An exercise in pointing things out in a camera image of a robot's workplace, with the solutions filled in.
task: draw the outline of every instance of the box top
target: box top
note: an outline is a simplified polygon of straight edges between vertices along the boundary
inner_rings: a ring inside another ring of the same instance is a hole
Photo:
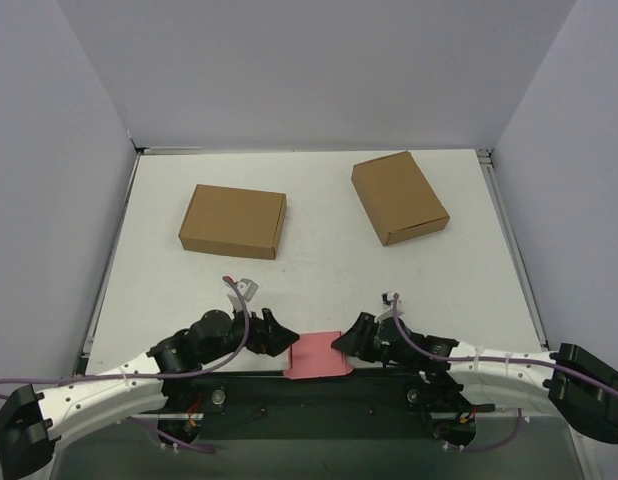
[[[180,238],[274,248],[283,193],[197,185]]]
[[[354,165],[353,176],[364,189],[372,222],[396,232],[448,218],[411,153],[401,152]]]

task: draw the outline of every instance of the pink object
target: pink object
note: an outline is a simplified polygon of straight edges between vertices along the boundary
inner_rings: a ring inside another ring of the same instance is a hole
[[[301,378],[339,377],[353,371],[345,355],[331,348],[331,342],[340,332],[303,333],[300,340],[289,348],[289,370],[284,376],[292,380]]]

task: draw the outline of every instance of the brown box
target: brown box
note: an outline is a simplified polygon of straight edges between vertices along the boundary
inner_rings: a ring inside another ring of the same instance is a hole
[[[286,210],[284,193],[197,185],[178,237],[193,252],[273,260]]]
[[[351,181],[383,245],[437,232],[449,221],[409,152],[354,165]]]

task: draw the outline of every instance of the white table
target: white table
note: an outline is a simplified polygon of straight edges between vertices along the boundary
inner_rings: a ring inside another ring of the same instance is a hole
[[[442,232],[383,247],[350,177],[352,165],[388,153],[141,157],[88,372],[148,350],[207,310],[230,310],[223,275],[259,283],[252,308],[270,307],[298,333],[346,331],[360,311],[379,313],[380,294],[394,290],[414,331],[540,351],[475,152],[412,152],[451,220]],[[278,258],[184,251],[178,231],[198,183],[286,193]],[[244,350],[224,370],[285,368],[286,355]]]

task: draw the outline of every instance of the cable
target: cable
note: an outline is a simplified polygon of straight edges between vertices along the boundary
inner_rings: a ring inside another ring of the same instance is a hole
[[[474,357],[443,357],[441,355],[436,355],[435,353],[430,353],[426,351],[425,349],[416,345],[414,342],[412,342],[409,336],[407,335],[407,333],[402,328],[402,325],[400,325],[400,319],[398,318],[398,298],[400,298],[400,295],[395,293],[393,296],[393,307],[392,307],[393,321],[396,324],[398,333],[400,333],[400,336],[403,338],[405,342],[407,342],[407,344],[411,348],[413,348],[416,352],[420,353],[421,355],[424,355],[426,357],[429,357],[432,360],[435,360],[436,362],[473,362],[475,360]],[[481,362],[507,363],[507,359],[504,357],[480,356],[478,357],[478,360]],[[611,388],[610,386],[605,385],[602,382],[599,382],[595,378],[591,378],[583,373],[580,373],[577,370],[574,370],[573,368],[563,367],[562,365],[545,362],[543,360],[536,360],[533,358],[509,358],[508,361],[509,363],[515,363],[515,364],[539,365],[541,367],[547,367],[547,368],[551,368],[553,370],[557,370],[562,373],[566,373],[567,375],[577,378],[578,380],[582,380],[583,382],[586,382],[589,385],[593,385],[594,387],[599,388],[603,390],[604,392],[608,393],[609,395],[616,397],[618,399],[618,390],[615,390]]]
[[[489,452],[491,450],[495,450],[496,448],[500,448],[500,447],[504,447],[505,445],[507,445],[508,443],[513,442],[516,437],[518,436],[518,434],[520,433],[520,430],[522,429],[522,422],[523,422],[523,418],[522,418],[522,409],[518,409],[518,418],[516,419],[516,426],[513,430],[513,432],[511,432],[509,434],[508,437],[503,438],[502,440],[499,440],[495,443],[492,443],[490,445],[481,445],[481,446],[477,446],[477,447],[462,447],[460,448],[458,445],[453,445],[449,442],[447,442],[447,446],[453,448],[454,450],[460,450],[462,451],[462,453],[484,453],[484,452]]]
[[[69,385],[72,383],[84,383],[84,382],[93,382],[100,380],[125,380],[127,378],[145,378],[145,379],[158,379],[158,380],[176,380],[176,379],[184,379],[184,378],[195,378],[201,375],[205,375],[207,373],[214,372],[219,368],[224,367],[229,362],[231,362],[243,349],[245,344],[247,343],[247,339],[249,338],[249,310],[247,307],[247,302],[245,298],[240,293],[238,286],[231,279],[231,277],[225,276],[222,279],[231,287],[231,289],[236,293],[238,300],[240,301],[240,305],[242,306],[242,312],[245,317],[245,331],[242,335],[242,339],[240,340],[240,344],[238,348],[225,358],[222,362],[215,364],[212,367],[204,368],[202,370],[197,370],[195,372],[185,372],[185,373],[129,373],[126,375],[122,374],[108,374],[108,375],[85,375],[82,377],[68,377],[68,378],[0,378],[0,385],[8,385],[8,384],[31,384],[31,385]]]
[[[190,443],[183,442],[182,440],[178,440],[176,437],[172,437],[168,433],[165,433],[162,430],[160,430],[158,427],[156,427],[152,423],[145,422],[144,420],[140,420],[139,418],[133,418],[133,417],[127,417],[127,420],[131,423],[135,423],[136,425],[140,425],[141,427],[145,427],[154,433],[157,433],[161,437],[166,438],[170,442],[175,443],[179,447],[184,448],[186,450],[193,450],[195,452],[207,453],[207,454],[216,453],[216,447],[214,445],[205,444],[205,443],[192,445]]]

